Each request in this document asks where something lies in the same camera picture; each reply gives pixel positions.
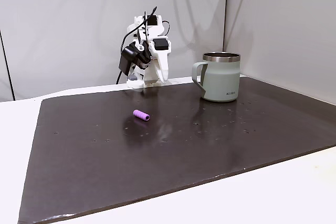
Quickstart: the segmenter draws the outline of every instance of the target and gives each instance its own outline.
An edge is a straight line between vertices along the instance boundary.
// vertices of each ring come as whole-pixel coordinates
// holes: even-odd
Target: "mug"
[[[193,65],[193,82],[202,90],[201,97],[212,102],[230,102],[238,97],[240,55],[230,52],[208,52],[203,62]],[[202,66],[201,83],[197,69]]]

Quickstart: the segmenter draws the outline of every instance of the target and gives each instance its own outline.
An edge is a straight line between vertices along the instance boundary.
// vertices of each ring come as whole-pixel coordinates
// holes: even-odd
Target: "white table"
[[[125,89],[126,84],[71,89],[0,103],[0,223],[17,223],[41,101]],[[61,223],[336,223],[335,201],[336,147]]]

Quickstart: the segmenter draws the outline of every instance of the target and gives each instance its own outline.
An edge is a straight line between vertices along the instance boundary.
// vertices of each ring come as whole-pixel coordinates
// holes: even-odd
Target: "pink foam block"
[[[136,117],[144,120],[144,121],[148,121],[149,120],[149,115],[140,111],[140,110],[134,110],[133,111],[133,115],[135,115]]]

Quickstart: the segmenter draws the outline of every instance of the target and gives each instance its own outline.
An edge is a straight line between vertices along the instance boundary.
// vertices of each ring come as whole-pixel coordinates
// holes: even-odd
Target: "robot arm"
[[[154,62],[155,72],[159,79],[166,83],[168,80],[168,55],[172,52],[171,42],[167,36],[153,38],[149,43],[149,51],[151,52]]]
[[[167,57],[171,53],[171,42],[167,36],[162,36],[162,18],[153,15],[154,11],[149,17],[146,13],[135,17],[134,24],[127,28],[128,35],[132,35],[134,40],[122,50],[119,69],[127,76],[133,74],[144,84],[158,80],[165,84],[169,74]]]

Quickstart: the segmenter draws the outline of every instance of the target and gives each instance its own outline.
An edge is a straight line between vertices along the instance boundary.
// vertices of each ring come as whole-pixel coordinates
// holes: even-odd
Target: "gray wall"
[[[12,101],[12,91],[9,85],[6,62],[3,52],[2,43],[0,41],[0,102]]]
[[[155,5],[171,23],[170,78],[190,76],[202,53],[222,49],[225,0],[0,0],[17,98],[114,84],[127,27]]]
[[[336,104],[335,0],[227,0],[225,48],[242,73]]]

